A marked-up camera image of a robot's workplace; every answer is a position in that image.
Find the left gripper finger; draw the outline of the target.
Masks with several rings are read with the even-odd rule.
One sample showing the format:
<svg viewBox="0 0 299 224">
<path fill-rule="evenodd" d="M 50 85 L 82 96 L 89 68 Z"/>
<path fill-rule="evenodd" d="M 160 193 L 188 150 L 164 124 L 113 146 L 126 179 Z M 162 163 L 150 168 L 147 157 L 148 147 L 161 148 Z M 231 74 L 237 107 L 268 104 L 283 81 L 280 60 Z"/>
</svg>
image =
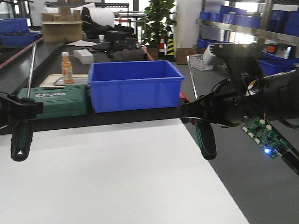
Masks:
<svg viewBox="0 0 299 224">
<path fill-rule="evenodd" d="M 19 120 L 37 118 L 43 113 L 43 102 L 30 98 L 19 98 L 15 95 L 0 93 L 0 122 L 11 123 Z"/>
</svg>

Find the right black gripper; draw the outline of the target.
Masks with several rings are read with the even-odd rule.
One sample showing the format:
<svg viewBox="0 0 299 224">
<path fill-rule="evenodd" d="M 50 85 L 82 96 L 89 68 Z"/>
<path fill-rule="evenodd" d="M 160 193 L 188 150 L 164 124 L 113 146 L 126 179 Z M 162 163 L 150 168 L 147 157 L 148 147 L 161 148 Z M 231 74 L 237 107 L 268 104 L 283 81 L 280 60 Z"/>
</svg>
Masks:
<svg viewBox="0 0 299 224">
<path fill-rule="evenodd" d="M 251 81 L 245 78 L 239 90 L 235 89 L 229 78 L 221 80 L 211 89 L 211 93 L 179 105 L 180 118 L 197 118 L 227 127 L 238 126 L 255 117 L 262 118 L 266 106 L 261 93 L 248 93 L 246 88 Z"/>
</svg>

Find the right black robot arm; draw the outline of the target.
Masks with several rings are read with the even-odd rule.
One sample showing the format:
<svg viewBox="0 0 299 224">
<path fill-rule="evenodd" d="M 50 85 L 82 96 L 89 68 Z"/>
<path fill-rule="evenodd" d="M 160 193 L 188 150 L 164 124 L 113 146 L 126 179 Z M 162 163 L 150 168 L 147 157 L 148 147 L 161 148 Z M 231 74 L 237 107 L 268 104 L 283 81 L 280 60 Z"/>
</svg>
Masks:
<svg viewBox="0 0 299 224">
<path fill-rule="evenodd" d="M 298 70 L 261 79 L 242 74 L 241 80 L 241 90 L 227 78 L 209 94 L 180 105 L 180 117 L 197 118 L 227 127 L 238 126 L 255 117 L 269 121 L 298 118 Z"/>
</svg>

